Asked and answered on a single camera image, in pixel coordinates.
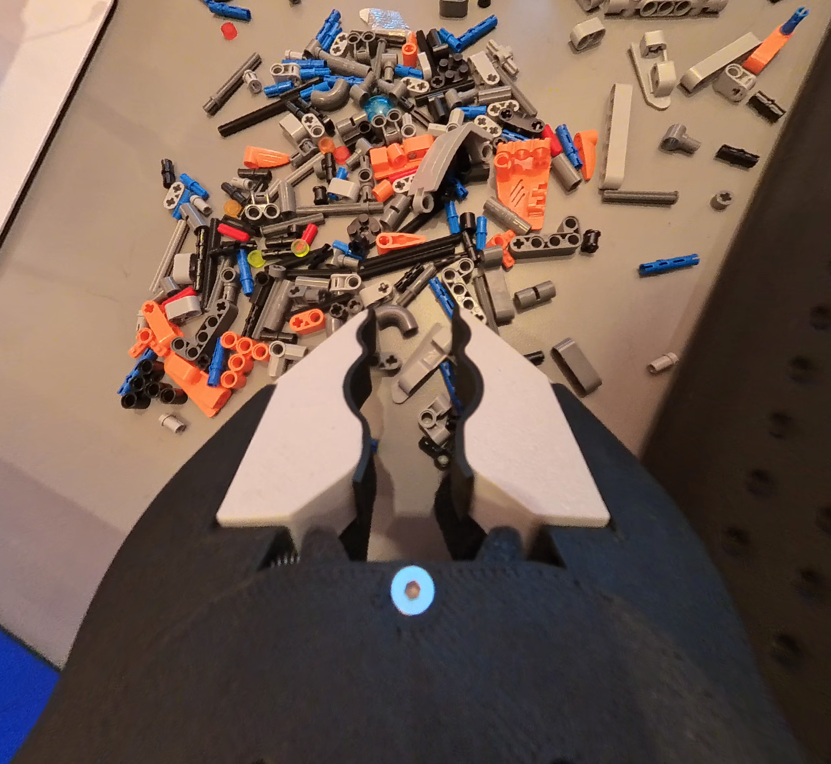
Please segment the dark grey block piece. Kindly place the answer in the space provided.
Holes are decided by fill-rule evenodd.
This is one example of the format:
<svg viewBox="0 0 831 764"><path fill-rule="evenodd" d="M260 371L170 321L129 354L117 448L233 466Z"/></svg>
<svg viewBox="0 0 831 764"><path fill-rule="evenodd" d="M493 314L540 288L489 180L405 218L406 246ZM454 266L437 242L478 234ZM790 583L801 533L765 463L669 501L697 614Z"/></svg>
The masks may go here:
<svg viewBox="0 0 831 764"><path fill-rule="evenodd" d="M566 338L552 348L555 362L568 379L584 395L589 395L602 385L602 379L575 340Z"/></svg>

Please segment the pile of plastic building pieces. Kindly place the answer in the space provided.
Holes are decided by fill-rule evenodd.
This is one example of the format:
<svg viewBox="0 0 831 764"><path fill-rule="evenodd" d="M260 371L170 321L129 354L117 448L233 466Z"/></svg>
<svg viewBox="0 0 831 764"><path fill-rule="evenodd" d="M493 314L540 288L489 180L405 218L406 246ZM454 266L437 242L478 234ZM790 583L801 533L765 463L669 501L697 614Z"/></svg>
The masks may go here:
<svg viewBox="0 0 831 764"><path fill-rule="evenodd" d="M521 97L514 53L486 17L461 34L371 11L344 31L332 10L303 53L258 76L253 53L208 107L242 87L267 104L227 138L280 117L288 153L249 146L208 188L161 159L171 239L143 303L119 405L193 403L216 416L258 362L278 377L330 333L379 306L400 324L428 288L486 324L518 312L504 284L520 259L597 252L601 232L566 216L544 232L550 177L590 178L597 134L551 127Z"/></svg>

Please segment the long grey angled beam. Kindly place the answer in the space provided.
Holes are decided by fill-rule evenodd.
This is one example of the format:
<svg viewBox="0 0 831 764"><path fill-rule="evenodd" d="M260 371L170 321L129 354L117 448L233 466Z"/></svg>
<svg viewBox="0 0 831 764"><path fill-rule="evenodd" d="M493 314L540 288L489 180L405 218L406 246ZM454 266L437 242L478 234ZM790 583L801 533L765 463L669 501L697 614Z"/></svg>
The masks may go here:
<svg viewBox="0 0 831 764"><path fill-rule="evenodd" d="M616 83L612 86L608 101L606 147L599 183L602 201L608 204L669 207L678 201L678 191L622 188L628 152L631 100L630 84Z"/></svg>

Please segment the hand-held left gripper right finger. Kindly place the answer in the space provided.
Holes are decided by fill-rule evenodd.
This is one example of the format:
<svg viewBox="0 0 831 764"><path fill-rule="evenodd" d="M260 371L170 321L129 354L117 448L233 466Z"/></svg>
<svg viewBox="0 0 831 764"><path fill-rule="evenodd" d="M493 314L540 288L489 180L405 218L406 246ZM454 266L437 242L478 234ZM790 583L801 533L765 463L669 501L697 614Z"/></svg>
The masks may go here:
<svg viewBox="0 0 831 764"><path fill-rule="evenodd" d="M452 504L484 531L600 528L609 511L548 377L470 313L454 313Z"/></svg>

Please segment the grey cylinder connector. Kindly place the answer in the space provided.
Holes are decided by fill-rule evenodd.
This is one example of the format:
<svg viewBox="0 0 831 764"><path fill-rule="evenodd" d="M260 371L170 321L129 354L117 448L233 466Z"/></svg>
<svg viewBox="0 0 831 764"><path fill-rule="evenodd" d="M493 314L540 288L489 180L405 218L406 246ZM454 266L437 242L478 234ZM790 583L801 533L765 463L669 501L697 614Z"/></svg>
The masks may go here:
<svg viewBox="0 0 831 764"><path fill-rule="evenodd" d="M514 304L518 311L529 311L552 301L556 296L553 281L543 281L514 293Z"/></svg>

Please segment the black pin with grey connector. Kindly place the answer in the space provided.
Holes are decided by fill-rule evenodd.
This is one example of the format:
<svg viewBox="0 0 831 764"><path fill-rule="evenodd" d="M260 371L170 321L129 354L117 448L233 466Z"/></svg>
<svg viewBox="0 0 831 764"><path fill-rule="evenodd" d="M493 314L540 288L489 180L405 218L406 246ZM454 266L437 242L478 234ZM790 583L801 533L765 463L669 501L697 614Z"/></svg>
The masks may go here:
<svg viewBox="0 0 831 764"><path fill-rule="evenodd" d="M728 64L715 78L713 90L734 104L746 103L771 124L786 115L786 109L761 91L754 92L756 76L741 65Z"/></svg>

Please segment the small orange piece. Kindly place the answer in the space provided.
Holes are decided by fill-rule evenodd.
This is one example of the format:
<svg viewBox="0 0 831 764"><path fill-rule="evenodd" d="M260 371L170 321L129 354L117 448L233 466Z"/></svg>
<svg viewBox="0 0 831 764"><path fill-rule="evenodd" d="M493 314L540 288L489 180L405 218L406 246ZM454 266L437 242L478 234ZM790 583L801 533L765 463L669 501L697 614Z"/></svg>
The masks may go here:
<svg viewBox="0 0 831 764"><path fill-rule="evenodd" d="M797 8L786 22L765 38L755 51L748 56L743 62L742 68L753 75L759 75L787 44L795 29L805 20L808 14L809 10L806 7Z"/></svg>

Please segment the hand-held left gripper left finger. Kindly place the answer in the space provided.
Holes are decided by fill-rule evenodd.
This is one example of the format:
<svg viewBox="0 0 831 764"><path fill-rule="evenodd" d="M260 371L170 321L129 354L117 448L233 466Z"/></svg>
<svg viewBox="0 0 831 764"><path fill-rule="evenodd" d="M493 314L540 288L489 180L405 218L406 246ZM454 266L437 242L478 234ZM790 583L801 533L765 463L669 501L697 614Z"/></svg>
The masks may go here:
<svg viewBox="0 0 831 764"><path fill-rule="evenodd" d="M229 485L217 522L283 526L293 540L321 528L341 534L358 518L370 432L360 408L371 391L375 316L363 311L272 387Z"/></svg>

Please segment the curved grey panel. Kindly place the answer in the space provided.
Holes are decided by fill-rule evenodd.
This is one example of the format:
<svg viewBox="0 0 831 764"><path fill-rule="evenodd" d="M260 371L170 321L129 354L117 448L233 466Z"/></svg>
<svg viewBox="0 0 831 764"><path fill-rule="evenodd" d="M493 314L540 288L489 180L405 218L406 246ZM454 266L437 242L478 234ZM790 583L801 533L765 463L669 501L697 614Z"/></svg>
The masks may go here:
<svg viewBox="0 0 831 764"><path fill-rule="evenodd" d="M664 32L645 32L639 43L631 43L629 55L645 101L654 109L668 109L678 78L674 62L668 58Z"/></svg>

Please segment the grey straight beam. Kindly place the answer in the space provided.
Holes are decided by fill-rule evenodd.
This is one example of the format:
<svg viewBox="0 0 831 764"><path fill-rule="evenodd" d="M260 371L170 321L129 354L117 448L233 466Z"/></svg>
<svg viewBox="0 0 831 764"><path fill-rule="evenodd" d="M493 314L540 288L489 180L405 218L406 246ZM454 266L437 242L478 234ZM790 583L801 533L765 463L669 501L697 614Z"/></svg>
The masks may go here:
<svg viewBox="0 0 831 764"><path fill-rule="evenodd" d="M742 62L762 43L753 32L747 32L733 42L693 64L679 80L679 86L688 94L694 94L713 80L730 64Z"/></svg>

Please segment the short light grey beam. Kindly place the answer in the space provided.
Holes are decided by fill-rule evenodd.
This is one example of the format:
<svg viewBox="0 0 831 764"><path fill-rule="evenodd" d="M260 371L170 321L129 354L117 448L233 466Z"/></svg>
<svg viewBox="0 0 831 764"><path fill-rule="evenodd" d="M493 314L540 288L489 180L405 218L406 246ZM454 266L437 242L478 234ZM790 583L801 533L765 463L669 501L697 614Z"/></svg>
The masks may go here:
<svg viewBox="0 0 831 764"><path fill-rule="evenodd" d="M606 27L599 17L579 22L569 33L568 40L575 52L588 51L603 41Z"/></svg>

